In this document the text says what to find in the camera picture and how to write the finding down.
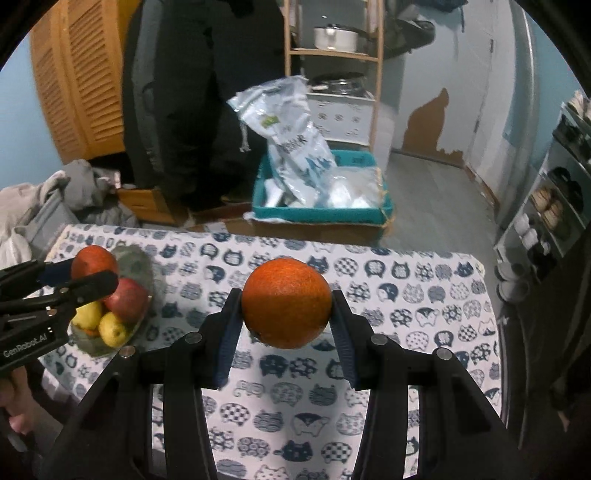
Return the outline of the person's left hand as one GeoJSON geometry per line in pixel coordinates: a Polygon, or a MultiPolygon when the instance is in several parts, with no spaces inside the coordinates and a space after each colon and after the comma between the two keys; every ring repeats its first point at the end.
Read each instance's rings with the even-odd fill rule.
{"type": "Polygon", "coordinates": [[[17,434],[28,435],[35,428],[39,405],[28,385],[24,366],[13,370],[1,379],[0,406],[8,413],[11,429],[17,434]]]}

